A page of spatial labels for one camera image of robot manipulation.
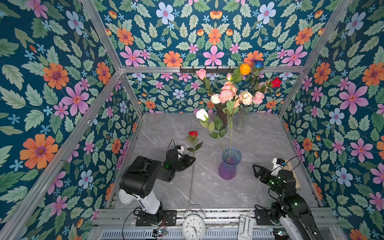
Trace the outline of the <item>purple ribbed glass vase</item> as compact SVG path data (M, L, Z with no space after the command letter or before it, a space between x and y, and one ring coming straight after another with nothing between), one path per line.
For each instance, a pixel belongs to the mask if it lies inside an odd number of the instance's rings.
M222 152L223 162L218 173L224 180L232 180L237 174L237 166L242 162L242 154L236 148L227 148Z

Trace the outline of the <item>white rose stem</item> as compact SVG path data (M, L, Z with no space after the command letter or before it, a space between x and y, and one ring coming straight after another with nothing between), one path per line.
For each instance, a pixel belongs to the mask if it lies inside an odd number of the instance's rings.
M211 102L214 104L214 105L218 105L218 104L221 104L222 101L221 101L221 98L220 98L220 94L214 94L211 96Z
M221 138L227 134L228 129L224 127L222 119L220 117L215 117L211 120L208 112L204 109L200 109L196 112L196 118L199 120L202 127L209 131L210 138L217 140L220 148L224 151L225 147Z

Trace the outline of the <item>clear glass cup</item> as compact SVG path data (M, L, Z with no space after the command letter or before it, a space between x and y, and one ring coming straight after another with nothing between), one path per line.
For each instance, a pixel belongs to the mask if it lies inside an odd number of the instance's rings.
M248 115L250 114L250 107L242 107L239 112L235 115L234 130L236 133L242 134L245 132L247 127Z

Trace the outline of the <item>dark pink ribbed glass vase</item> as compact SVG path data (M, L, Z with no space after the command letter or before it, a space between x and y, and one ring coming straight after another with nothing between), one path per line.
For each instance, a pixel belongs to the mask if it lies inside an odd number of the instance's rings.
M227 115L223 112L223 109L226 107L225 104L217 104L216 109L217 109L217 116L222 120L223 122L223 129L227 128L228 124L228 118Z

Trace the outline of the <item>pink double carnation stem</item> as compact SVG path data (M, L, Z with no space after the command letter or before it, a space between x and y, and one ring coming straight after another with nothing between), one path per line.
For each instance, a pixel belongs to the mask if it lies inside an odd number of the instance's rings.
M257 84L256 87L248 91L248 93L252 95L252 101L250 102L249 105L247 105L246 112L250 112L251 108L254 105L261 105L263 103L267 89L268 89L268 86L266 85L266 83L260 82Z

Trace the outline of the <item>cream double-bloom flower stem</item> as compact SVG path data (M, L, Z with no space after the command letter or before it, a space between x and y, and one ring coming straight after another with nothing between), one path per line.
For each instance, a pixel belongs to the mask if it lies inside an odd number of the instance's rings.
M242 114L249 114L250 107L253 103L253 96L251 93L244 91L239 94L238 99L236 100L236 107L238 107Z

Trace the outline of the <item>pink cream peony spray stem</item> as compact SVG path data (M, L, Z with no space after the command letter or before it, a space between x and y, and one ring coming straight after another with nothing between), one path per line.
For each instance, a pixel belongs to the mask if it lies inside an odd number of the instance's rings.
M230 147L229 152L226 154L226 161L232 164L232 143L233 143L233 117L239 111L239 96L237 95L238 89L236 84L243 79L242 75L237 73L228 74L227 82L222 87L219 94L221 104L224 105L223 112L227 116L228 125L230 127Z

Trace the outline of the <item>pink rose stem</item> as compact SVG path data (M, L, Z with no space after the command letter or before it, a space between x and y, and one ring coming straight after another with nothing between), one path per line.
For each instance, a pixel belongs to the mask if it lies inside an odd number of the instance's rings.
M217 104L217 100L215 99L216 94L213 93L213 90L211 88L211 82L207 78L207 71L205 69L200 69L196 71L196 74L198 78L204 83L208 96L211 97L211 102L216 105Z

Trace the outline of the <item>red rose stem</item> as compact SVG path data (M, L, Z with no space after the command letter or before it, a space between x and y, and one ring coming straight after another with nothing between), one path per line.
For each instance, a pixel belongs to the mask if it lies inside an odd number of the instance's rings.
M197 131L189 132L189 136L187 137L187 140L192 144L192 147L191 148L187 148L187 150L192 153L192 157L195 157L196 151L199 150L202 147L203 142L200 142L198 140L198 132ZM192 202L192 191L193 191L193 182L194 182L194 169L195 169L195 166L193 165L193 168L192 168L192 178L191 178L191 188L190 188L190 197L189 197L189 203L190 204L193 204L193 202Z
M267 80L265 82L260 82L256 85L256 93L255 96L261 97L266 94L274 93L278 88L281 87L282 81L279 77L276 77L271 80Z

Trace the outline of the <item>yellow rose stem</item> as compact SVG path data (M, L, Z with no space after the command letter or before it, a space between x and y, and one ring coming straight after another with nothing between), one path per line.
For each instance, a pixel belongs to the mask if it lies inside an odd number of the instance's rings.
M235 86L236 84L245 80L246 76L248 76L250 73L251 67L248 64L242 64L233 71L231 74L230 82Z

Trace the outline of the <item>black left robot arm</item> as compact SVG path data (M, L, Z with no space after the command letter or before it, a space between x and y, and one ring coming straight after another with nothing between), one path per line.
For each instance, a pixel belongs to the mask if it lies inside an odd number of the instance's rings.
M133 201L139 203L138 217L152 226L164 222L163 204L156 197L153 188L156 180L170 183L176 173L185 171L196 161L177 149L167 151L164 162L138 156L123 172L119 186L119 200L124 205Z

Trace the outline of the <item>beige cloth roll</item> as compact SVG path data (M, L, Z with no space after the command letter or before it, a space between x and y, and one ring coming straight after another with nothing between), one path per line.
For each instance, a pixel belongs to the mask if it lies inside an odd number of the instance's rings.
M295 170L293 170L293 168L294 168L294 166L293 166L293 160L291 160L291 161L289 162L288 159L284 159L284 161L285 161L285 163L287 164L287 165L284 167L284 169L285 169L285 170L288 170L288 171L291 171L291 172L293 173L293 176L294 176L294 178L295 178L295 180L296 180L296 189L297 189L297 190L301 189L302 186L301 186L301 184L300 184L300 181L299 181L299 179L298 179L298 176L297 176Z

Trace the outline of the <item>white twin-bell alarm clock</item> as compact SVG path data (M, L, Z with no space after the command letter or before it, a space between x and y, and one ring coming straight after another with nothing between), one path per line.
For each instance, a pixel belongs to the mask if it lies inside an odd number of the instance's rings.
M182 234L185 240L202 240L206 234L206 215L198 205L192 205L183 214Z

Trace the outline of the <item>white plastic clip bracket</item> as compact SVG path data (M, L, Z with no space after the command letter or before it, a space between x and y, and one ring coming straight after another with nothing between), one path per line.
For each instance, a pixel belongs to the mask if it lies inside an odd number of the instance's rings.
M245 215L240 215L238 240L253 239L254 219Z

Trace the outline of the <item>black hook rail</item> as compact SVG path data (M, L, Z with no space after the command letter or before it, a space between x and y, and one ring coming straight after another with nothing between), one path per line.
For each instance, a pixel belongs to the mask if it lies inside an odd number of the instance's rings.
M206 73L210 74L228 74L228 73L233 73L235 71L236 67L228 67L228 66L216 66L216 67L179 67L178 70L180 73L196 73L197 71L200 70L205 70Z

